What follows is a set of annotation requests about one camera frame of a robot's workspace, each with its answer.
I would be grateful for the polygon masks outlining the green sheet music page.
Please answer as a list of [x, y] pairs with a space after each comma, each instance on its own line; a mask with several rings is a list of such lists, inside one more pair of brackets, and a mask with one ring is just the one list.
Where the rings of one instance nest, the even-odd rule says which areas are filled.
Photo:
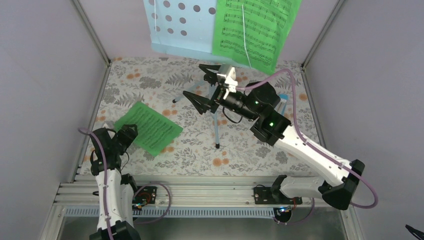
[[300, 0], [218, 0], [212, 54], [267, 75], [274, 74], [301, 3]]
[[156, 157], [165, 149], [183, 128], [142, 102], [136, 102], [114, 123], [116, 130], [125, 125], [137, 126], [137, 137], [133, 143]]

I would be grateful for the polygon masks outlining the light blue music stand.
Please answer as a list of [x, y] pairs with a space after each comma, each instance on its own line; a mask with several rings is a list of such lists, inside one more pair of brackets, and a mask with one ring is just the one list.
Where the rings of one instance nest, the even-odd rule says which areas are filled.
[[185, 95], [200, 113], [218, 106], [254, 121], [251, 131], [271, 146], [295, 149], [305, 142], [295, 123], [277, 113], [272, 79], [287, 74], [277, 61], [296, 19], [299, 0], [147, 0], [152, 49], [212, 62], [206, 79], [214, 96]]

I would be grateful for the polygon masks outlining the blue metronome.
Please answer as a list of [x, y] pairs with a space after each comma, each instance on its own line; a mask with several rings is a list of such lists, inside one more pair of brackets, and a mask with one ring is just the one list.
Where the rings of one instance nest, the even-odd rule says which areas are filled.
[[280, 113], [281, 115], [284, 115], [286, 107], [287, 107], [287, 103], [289, 100], [288, 95], [281, 93], [278, 95], [280, 98], [280, 102], [279, 104], [275, 107], [275, 110]]

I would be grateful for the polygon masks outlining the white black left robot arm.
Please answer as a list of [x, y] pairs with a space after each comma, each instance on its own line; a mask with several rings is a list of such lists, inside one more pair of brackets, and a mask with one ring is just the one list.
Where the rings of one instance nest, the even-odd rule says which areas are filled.
[[134, 227], [132, 202], [139, 188], [130, 174], [122, 174], [121, 157], [138, 136], [135, 124], [125, 124], [115, 131], [102, 127], [89, 131], [94, 146], [90, 171], [95, 177], [99, 197], [99, 217], [91, 240], [138, 240]]

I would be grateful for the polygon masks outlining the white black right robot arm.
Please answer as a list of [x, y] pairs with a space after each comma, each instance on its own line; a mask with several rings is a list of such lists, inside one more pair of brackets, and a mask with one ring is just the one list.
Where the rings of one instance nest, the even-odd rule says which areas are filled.
[[252, 122], [250, 130], [263, 143], [289, 152], [317, 172], [316, 177], [279, 175], [270, 187], [255, 195], [258, 204], [291, 204], [295, 198], [317, 198], [338, 210], [346, 210], [360, 182], [365, 165], [356, 159], [338, 157], [297, 130], [276, 109], [281, 103], [274, 87], [254, 82], [238, 90], [235, 68], [228, 64], [200, 64], [203, 79], [215, 90], [210, 97], [184, 91], [183, 95], [200, 114], [230, 110]]

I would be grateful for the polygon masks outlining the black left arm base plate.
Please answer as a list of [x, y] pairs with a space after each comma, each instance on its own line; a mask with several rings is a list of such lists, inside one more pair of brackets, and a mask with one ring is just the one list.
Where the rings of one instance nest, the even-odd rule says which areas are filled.
[[145, 206], [156, 204], [156, 186], [146, 186], [132, 200], [132, 209], [141, 210]]

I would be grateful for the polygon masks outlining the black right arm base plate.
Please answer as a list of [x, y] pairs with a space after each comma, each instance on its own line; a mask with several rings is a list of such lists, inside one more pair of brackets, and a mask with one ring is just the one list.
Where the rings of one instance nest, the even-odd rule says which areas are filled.
[[271, 187], [257, 185], [253, 188], [253, 197], [256, 205], [301, 205], [301, 197], [289, 198], [282, 194], [278, 189], [272, 190]]

